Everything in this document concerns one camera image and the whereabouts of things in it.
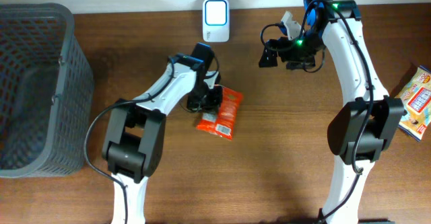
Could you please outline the red candy bag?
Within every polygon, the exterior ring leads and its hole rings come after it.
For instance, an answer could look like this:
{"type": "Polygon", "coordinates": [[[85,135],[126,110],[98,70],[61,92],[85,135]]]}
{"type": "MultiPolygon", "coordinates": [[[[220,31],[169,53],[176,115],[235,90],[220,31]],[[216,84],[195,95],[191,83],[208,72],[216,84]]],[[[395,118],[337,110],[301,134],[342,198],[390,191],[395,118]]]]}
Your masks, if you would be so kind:
{"type": "Polygon", "coordinates": [[[222,85],[216,85],[216,87],[222,91],[220,107],[216,113],[203,113],[196,129],[232,140],[236,116],[243,100],[243,94],[222,85]]]}

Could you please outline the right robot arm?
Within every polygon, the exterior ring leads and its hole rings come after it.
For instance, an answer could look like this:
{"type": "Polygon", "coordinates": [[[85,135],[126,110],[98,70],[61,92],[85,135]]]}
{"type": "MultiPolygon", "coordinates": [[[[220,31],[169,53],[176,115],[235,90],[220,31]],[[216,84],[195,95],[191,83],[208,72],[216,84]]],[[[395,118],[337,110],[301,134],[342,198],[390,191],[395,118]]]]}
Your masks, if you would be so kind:
{"type": "Polygon", "coordinates": [[[366,179],[386,151],[404,113],[373,67],[354,0],[304,0],[300,26],[285,13],[276,23],[283,36],[262,40],[259,67],[316,73],[314,56],[329,52],[341,86],[343,107],[330,122],[327,141],[334,156],[329,195],[316,223],[359,223],[358,208],[366,179]]]}

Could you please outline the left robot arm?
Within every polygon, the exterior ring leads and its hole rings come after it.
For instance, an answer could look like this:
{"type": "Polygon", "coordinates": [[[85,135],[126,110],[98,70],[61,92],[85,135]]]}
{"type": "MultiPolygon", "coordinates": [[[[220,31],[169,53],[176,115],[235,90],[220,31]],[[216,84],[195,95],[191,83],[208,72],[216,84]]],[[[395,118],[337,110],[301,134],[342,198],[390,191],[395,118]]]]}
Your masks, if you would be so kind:
{"type": "Polygon", "coordinates": [[[186,98],[191,112],[218,111],[220,74],[209,69],[215,59],[210,46],[198,43],[191,54],[169,57],[164,74],[146,92],[112,106],[102,158],[114,183],[113,223],[145,223],[146,186],[162,158],[173,108],[186,98]]]}

